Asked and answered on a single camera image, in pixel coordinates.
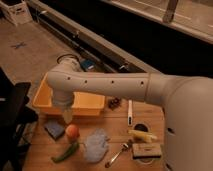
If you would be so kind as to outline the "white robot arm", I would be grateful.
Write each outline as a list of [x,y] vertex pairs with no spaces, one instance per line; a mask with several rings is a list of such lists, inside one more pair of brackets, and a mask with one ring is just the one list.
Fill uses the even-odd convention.
[[52,103],[73,104],[87,92],[157,105],[163,109],[165,171],[213,171],[213,79],[161,73],[82,72],[65,59],[47,72]]

